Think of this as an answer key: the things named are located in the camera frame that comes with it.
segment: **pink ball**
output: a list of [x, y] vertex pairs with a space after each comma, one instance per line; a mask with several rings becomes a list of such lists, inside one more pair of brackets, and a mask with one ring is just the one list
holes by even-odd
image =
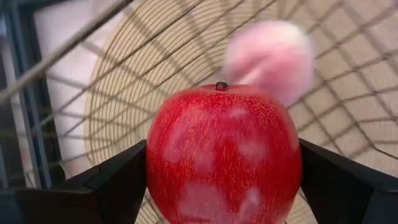
[[310, 87], [313, 66], [312, 42], [298, 26], [265, 21], [232, 38], [223, 70], [231, 84], [254, 85], [288, 106]]

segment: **apple stem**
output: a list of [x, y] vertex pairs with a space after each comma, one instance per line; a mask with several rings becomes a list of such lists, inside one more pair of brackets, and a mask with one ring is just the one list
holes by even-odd
[[216, 83], [217, 91], [226, 91], [228, 89], [228, 84], [226, 82], [218, 82]]

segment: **wire mesh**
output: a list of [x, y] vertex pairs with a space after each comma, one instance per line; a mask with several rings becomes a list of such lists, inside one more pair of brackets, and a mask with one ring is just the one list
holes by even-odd
[[[72, 55], [80, 49], [98, 56], [90, 81], [58, 75], [52, 66], [65, 58], [58, 51], [3, 90], [0, 99], [11, 99], [20, 109], [13, 94], [40, 78], [72, 96], [39, 108], [46, 117], [32, 130], [1, 136], [24, 138], [40, 130], [43, 138], [57, 139], [63, 160], [49, 169], [61, 165], [67, 177], [74, 176], [146, 138], [170, 94], [222, 80], [223, 54], [236, 31], [261, 20], [285, 19], [302, 26], [317, 51], [312, 88], [288, 107], [299, 136], [398, 177], [397, 9], [394, 0], [121, 1], [63, 48]], [[122, 19], [105, 45], [90, 41], [119, 11]], [[73, 110], [82, 105], [84, 113]], [[42, 127], [52, 120], [57, 133], [46, 133]], [[85, 151], [68, 153], [71, 146]], [[34, 171], [21, 174], [30, 186], [35, 186]], [[137, 223], [164, 222], [147, 193]], [[286, 223], [316, 223], [303, 193]]]

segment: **apple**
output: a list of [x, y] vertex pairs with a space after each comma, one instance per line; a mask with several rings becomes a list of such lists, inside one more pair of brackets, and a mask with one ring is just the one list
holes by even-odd
[[170, 223], [283, 223], [302, 180], [287, 110], [219, 82], [164, 102], [147, 138], [147, 186]]

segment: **black holder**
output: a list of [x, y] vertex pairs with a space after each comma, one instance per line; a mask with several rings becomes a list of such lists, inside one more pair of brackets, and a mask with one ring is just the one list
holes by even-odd
[[[134, 223], [146, 190], [143, 140], [48, 190], [0, 192], [0, 223]], [[319, 224], [398, 223], [398, 179], [303, 139], [302, 190]]]

